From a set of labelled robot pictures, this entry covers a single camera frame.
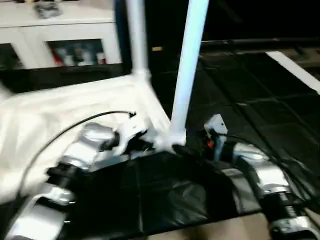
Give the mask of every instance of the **tan surface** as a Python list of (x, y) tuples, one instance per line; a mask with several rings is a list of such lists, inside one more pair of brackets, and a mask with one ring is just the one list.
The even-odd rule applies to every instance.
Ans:
[(148, 240), (269, 240), (262, 213), (149, 236)]

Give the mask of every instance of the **black wire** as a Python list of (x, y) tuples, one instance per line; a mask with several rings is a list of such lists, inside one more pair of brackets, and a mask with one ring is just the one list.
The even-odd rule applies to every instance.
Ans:
[(101, 117), (101, 116), (105, 116), (105, 115), (110, 115), (110, 114), (128, 114), (129, 117), (133, 117), (136, 115), (135, 112), (129, 112), (129, 111), (106, 111), (106, 112), (101, 112), (92, 116), (89, 116), (81, 121), (78, 121), (74, 124), (72, 124), (71, 126), (67, 127), (66, 129), (62, 130), (60, 133), (58, 133), (54, 138), (52, 138), (50, 141), (48, 141), (42, 148), (40, 148), (40, 150), (34, 155), (34, 157), (31, 159), (30, 163), (28, 164), (28, 166), (26, 167), (26, 169), (23, 172), (22, 178), (20, 180), (15, 198), (13, 199), (13, 201), (11, 202), (10, 206), (8, 207), (7, 210), (7, 218), (6, 218), (6, 222), (8, 223), (10, 221), (10, 218), (12, 217), (15, 208), (17, 206), (17, 203), (19, 202), (19, 200), (22, 198), (22, 189), (24, 187), (24, 183), (25, 180), (31, 170), (31, 168), (35, 165), (38, 157), (40, 156), (40, 154), (42, 154), (42, 152), (44, 150), (46, 150), (53, 142), (55, 142), (59, 137), (61, 137), (62, 135), (64, 135), (66, 132), (68, 132), (69, 130), (75, 128), (76, 126), (79, 126), (80, 124), (83, 124), (89, 120)]
[[(264, 152), (257, 144), (253, 143), (252, 141), (242, 137), (242, 136), (238, 136), (238, 135), (227, 135), (227, 134), (222, 134), (223, 136), (227, 136), (227, 137), (231, 137), (231, 138), (236, 138), (236, 139), (240, 139), (243, 142), (253, 145), (254, 147), (256, 147), (257, 149), (261, 150), (262, 152)], [(286, 163), (286, 162), (291, 162), (291, 163), (295, 163), (298, 164), (300, 169), (306, 171), (309, 175), (314, 175), (314, 173), (302, 162), (300, 162), (299, 160), (290, 157), (290, 159), (287, 159), (286, 162), (281, 158), (281, 160), (278, 160), (277, 158), (275, 158), (274, 156), (270, 156), (269, 159), (273, 164), (277, 165), (280, 169), (282, 169), (291, 179), (291, 181), (294, 183), (295, 187), (297, 188), (299, 194), (301, 195), (301, 197), (303, 198), (303, 201), (305, 203), (307, 202), (313, 202), (314, 200), (316, 200), (317, 196), (315, 196), (309, 189), (308, 187), (291, 171), (290, 166)], [(316, 206), (320, 209), (320, 204), (315, 201), (314, 202), (316, 204)]]
[[(238, 58), (237, 56), (237, 53), (233, 50), (233, 49), (230, 49), (229, 50), (230, 53), (232, 54), (232, 57), (241, 65), (241, 67), (243, 69), (245, 69), (247, 71), (247, 69), (243, 66), (243, 63), (240, 61), (240, 59)], [(199, 61), (201, 62), (201, 64), (203, 65), (204, 67), (204, 70), (206, 71), (206, 73), (211, 76), (211, 73), (210, 71), (208, 71), (208, 67), (205, 63), (205, 61), (201, 58), (199, 58)], [(265, 137), (265, 135), (260, 131), (260, 129), (258, 128), (258, 126), (254, 123), (253, 120), (251, 120), (251, 118), (248, 116), (248, 114), (238, 105), (235, 103), (235, 100), (234, 98), (229, 94), (228, 90), (222, 85), (220, 84), (219, 81), (216, 81), (215, 78), (213, 77), (212, 78), (214, 80), (214, 82), (217, 84), (217, 86), (220, 87), (220, 89), (222, 90), (222, 92), (225, 94), (225, 96), (229, 99), (229, 101), (232, 103), (233, 107), (235, 107), (235, 109), (237, 109), (243, 116), (244, 118), (249, 122), (249, 124), (252, 126), (252, 128), (255, 130), (255, 132), (257, 133), (257, 135), (260, 137), (260, 139), (266, 144), (266, 146), (268, 147), (268, 150), (272, 153), (272, 154), (268, 154), (268, 156), (271, 156), (270, 157), (270, 161), (274, 164), (276, 164), (279, 168), (281, 169), (284, 169), (286, 171), (286, 173), (288, 175), (290, 175), (290, 178), (291, 180), (295, 183), (295, 186), (296, 188), (301, 191), (301, 189), (303, 189), (310, 197), (310, 200), (314, 200), (316, 199), (317, 197), (313, 195), (312, 192), (310, 192), (310, 190), (304, 185), (304, 183), (298, 179), (296, 177), (296, 175), (291, 172), (290, 168), (289, 167), (286, 167), (283, 163), (283, 161), (280, 161), (282, 158), (281, 156), (278, 154), (278, 152), (272, 147), (272, 145), (269, 143), (269, 141), (267, 140), (267, 138)], [(241, 139), (243, 140), (244, 142), (246, 143), (249, 143), (255, 147), (257, 147), (256, 144), (254, 144), (253, 142), (250, 142), (248, 141), (247, 139), (243, 138), (243, 137), (239, 137), (239, 136), (236, 136), (235, 138), (238, 138), (238, 139)], [(320, 209), (320, 204), (316, 201), (315, 204), (317, 205), (317, 207)]]
[[(217, 166), (214, 165), (212, 160), (206, 159), (204, 156), (202, 156), (197, 150), (188, 147), (188, 146), (181, 146), (178, 144), (172, 145), (172, 149), (174, 152), (178, 155), (185, 156), (185, 157), (191, 157), (191, 159), (201, 168), (201, 169), (209, 169), (211, 172), (216, 173), (220, 176), (229, 178), (223, 171), (217, 168)], [(237, 186), (233, 183), (231, 180), (230, 182), (232, 191), (235, 193), (236, 197), (239, 201), (239, 208), (240, 212), (243, 214), (245, 212), (244, 204), (242, 202), (241, 194)]]

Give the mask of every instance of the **glass cabinet door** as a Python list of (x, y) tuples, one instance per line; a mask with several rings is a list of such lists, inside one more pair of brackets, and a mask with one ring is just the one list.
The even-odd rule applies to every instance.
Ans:
[(101, 39), (47, 41), (46, 44), (57, 67), (108, 63)]

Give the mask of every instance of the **white tape line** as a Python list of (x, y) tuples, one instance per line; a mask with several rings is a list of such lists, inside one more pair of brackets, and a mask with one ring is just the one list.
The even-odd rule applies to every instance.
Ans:
[(292, 61), (282, 52), (268, 51), (266, 52), (266, 54), (268, 54), (271, 58), (276, 60), (281, 66), (287, 69), (290, 73), (295, 75), (309, 88), (317, 91), (317, 93), (320, 95), (320, 81), (316, 79), (314, 76), (312, 76), (309, 72), (307, 72), (302, 67), (297, 65), (294, 61)]

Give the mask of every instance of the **white fabric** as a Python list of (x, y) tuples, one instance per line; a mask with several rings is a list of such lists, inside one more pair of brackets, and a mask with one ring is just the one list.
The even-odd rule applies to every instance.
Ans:
[[(48, 140), (69, 125), (107, 111), (132, 111), (150, 118), (158, 131), (170, 121), (151, 87), (132, 75), (14, 95), (0, 103), (0, 203), (13, 197), (22, 172)], [(116, 128), (126, 114), (101, 116), (92, 122)], [(81, 126), (63, 135), (37, 160), (25, 191), (46, 179)]]

